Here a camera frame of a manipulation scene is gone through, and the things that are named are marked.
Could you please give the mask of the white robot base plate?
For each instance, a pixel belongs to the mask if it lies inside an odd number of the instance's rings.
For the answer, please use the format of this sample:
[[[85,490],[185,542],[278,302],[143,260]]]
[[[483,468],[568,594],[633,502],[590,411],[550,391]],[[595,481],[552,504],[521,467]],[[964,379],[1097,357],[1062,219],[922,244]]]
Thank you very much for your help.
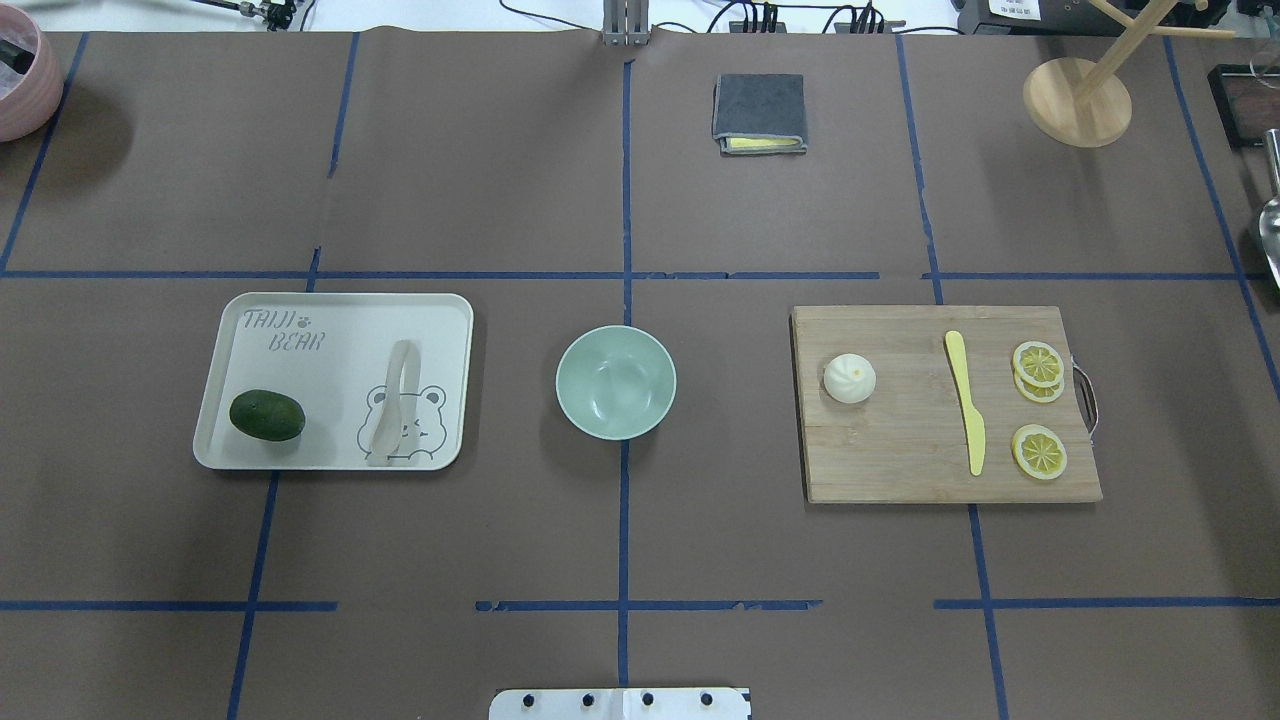
[[[489,719],[751,719],[750,691],[732,687],[507,689]]]

